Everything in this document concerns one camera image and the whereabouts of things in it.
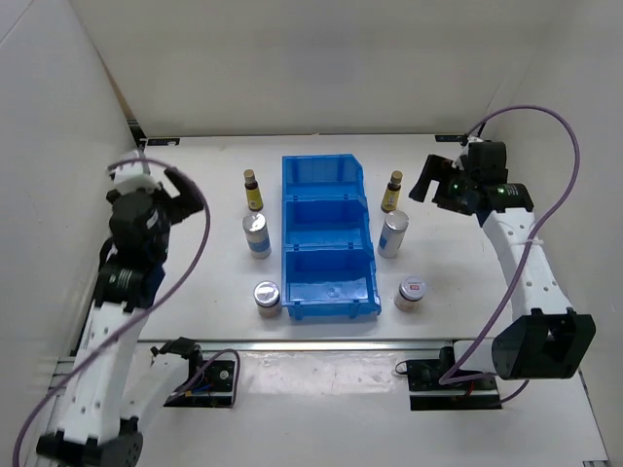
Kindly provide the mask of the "yellow-label small brown bottle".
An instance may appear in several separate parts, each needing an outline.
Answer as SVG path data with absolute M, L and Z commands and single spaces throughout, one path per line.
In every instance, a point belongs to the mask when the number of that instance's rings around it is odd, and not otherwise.
M 391 173 L 381 202 L 381 210 L 383 212 L 389 213 L 397 208 L 402 178 L 403 173 L 400 170 L 394 170 Z
M 259 184 L 252 169 L 246 169 L 243 172 L 244 188 L 246 193 L 247 205 L 251 211 L 258 212 L 264 207 Z

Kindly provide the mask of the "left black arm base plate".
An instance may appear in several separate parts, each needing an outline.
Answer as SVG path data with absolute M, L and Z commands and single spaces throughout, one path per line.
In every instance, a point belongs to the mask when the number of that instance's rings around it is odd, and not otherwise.
M 189 377 L 169 396 L 167 408 L 230 409 L 238 396 L 241 358 L 233 349 L 203 358 L 200 349 L 190 353 Z

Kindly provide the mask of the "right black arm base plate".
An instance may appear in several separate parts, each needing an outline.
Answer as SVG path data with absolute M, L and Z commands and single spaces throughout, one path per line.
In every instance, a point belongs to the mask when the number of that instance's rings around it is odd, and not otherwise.
M 493 377 L 482 377 L 446 385 L 439 379 L 455 364 L 451 346 L 436 357 L 398 362 L 394 374 L 407 379 L 413 412 L 500 410 L 499 391 Z

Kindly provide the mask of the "blue-label silver-lid shaker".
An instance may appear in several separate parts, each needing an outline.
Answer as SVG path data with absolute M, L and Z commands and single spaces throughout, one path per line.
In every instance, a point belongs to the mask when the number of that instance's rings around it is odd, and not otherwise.
M 260 212 L 250 212 L 242 219 L 242 228 L 251 255 L 266 259 L 272 253 L 272 246 L 266 217 Z
M 395 258 L 409 227 L 409 217 L 401 210 L 394 210 L 385 215 L 381 231 L 378 253 L 384 258 Z

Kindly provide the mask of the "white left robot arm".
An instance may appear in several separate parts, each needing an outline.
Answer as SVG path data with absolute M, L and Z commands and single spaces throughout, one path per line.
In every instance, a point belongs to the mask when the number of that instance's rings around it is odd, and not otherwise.
M 106 195 L 110 235 L 100 250 L 86 344 L 65 378 L 65 409 L 36 452 L 63 466 L 133 466 L 155 410 L 204 376 L 201 349 L 179 338 L 156 349 L 156 363 L 132 388 L 126 383 L 139 335 L 149 315 L 178 286 L 158 293 L 165 278 L 170 231 L 195 213 L 205 197 L 178 169 L 165 165 L 171 196 L 140 165 L 118 165 Z

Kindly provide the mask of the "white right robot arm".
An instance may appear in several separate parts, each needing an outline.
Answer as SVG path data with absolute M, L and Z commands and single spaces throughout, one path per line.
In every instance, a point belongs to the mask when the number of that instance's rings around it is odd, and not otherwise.
M 431 182 L 439 208 L 476 216 L 492 244 L 507 290 L 495 311 L 512 307 L 512 321 L 496 337 L 483 330 L 473 341 L 456 341 L 441 360 L 441 384 L 458 389 L 473 378 L 568 379 L 596 335 L 593 317 L 577 312 L 558 285 L 537 232 L 528 189 L 508 180 L 506 146 L 465 140 L 456 160 L 427 157 L 410 199 L 424 201 Z

